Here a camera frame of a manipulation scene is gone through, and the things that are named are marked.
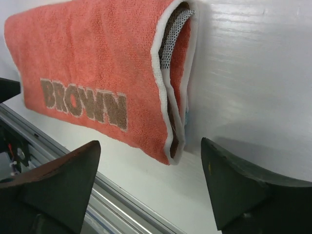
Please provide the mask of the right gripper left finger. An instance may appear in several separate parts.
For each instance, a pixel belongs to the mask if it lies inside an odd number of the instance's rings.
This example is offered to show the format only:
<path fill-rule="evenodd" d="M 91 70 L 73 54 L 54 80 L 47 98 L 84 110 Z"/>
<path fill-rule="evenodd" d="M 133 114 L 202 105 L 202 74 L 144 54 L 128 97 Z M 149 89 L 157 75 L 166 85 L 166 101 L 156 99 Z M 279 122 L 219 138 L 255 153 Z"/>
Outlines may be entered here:
<path fill-rule="evenodd" d="M 93 140 L 28 172 L 0 182 L 2 234 L 79 234 L 101 147 Z"/>

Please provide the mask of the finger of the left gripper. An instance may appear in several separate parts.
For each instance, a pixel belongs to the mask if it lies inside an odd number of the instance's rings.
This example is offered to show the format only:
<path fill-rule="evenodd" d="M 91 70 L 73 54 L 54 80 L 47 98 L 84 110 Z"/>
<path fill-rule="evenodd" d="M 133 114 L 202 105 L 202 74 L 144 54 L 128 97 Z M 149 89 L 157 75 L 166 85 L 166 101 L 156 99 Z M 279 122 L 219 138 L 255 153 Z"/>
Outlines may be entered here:
<path fill-rule="evenodd" d="M 3 103 L 21 92 L 20 82 L 0 78 L 0 103 Z"/>

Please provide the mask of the brown bear towel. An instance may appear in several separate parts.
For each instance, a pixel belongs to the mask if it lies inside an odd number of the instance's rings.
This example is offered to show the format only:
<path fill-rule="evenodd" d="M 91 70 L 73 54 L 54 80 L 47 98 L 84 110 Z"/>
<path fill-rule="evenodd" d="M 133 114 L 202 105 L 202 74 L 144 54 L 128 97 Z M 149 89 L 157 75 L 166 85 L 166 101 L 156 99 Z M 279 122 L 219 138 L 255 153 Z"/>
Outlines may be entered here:
<path fill-rule="evenodd" d="M 71 0 L 4 22 L 25 107 L 176 165 L 196 48 L 192 0 Z"/>

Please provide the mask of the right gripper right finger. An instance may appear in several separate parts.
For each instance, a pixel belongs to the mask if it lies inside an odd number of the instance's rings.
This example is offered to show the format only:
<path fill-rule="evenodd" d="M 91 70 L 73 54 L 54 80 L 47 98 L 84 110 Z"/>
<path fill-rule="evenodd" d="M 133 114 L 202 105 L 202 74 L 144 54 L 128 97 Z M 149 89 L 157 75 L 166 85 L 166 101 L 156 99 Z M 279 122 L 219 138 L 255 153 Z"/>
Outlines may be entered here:
<path fill-rule="evenodd" d="M 208 138 L 202 167 L 216 227 L 224 234 L 310 234 L 311 182 L 244 160 Z"/>

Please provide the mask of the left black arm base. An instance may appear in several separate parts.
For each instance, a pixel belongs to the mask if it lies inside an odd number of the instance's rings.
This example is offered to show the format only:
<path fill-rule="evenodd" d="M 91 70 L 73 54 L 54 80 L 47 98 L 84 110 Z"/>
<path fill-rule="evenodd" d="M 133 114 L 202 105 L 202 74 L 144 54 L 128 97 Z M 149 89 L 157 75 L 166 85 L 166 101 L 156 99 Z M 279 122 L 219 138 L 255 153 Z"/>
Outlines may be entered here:
<path fill-rule="evenodd" d="M 29 142 L 9 125 L 0 121 L 0 152 L 7 153 L 13 173 L 22 173 L 29 166 Z"/>

